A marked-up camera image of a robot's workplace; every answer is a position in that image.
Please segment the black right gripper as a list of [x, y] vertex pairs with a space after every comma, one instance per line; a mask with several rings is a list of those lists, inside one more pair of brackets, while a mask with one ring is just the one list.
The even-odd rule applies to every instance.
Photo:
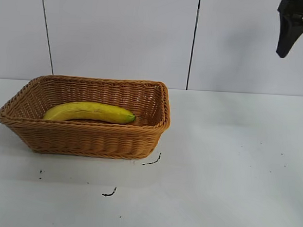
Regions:
[[285, 58], [303, 34], [303, 0], [281, 0], [277, 11], [280, 29], [276, 52], [280, 58]]

